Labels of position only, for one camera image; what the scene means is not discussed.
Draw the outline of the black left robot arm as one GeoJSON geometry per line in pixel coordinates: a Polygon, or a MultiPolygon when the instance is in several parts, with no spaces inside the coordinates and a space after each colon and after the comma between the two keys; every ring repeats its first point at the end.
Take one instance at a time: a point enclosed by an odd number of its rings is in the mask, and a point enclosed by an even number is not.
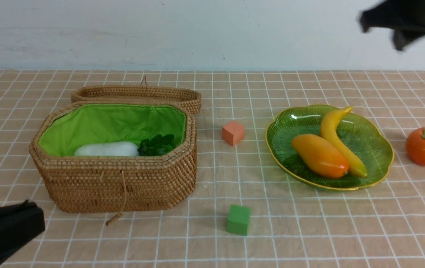
{"type": "Polygon", "coordinates": [[[44,231],[44,211],[36,202],[0,207],[0,265],[44,231]]]}

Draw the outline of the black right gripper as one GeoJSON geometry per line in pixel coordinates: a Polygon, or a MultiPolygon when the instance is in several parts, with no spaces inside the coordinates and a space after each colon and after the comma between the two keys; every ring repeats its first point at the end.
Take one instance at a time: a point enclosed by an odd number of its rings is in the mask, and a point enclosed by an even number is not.
{"type": "Polygon", "coordinates": [[[425,0],[383,0],[361,12],[362,32],[371,28],[393,30],[392,41],[397,51],[425,37],[425,0]]]}

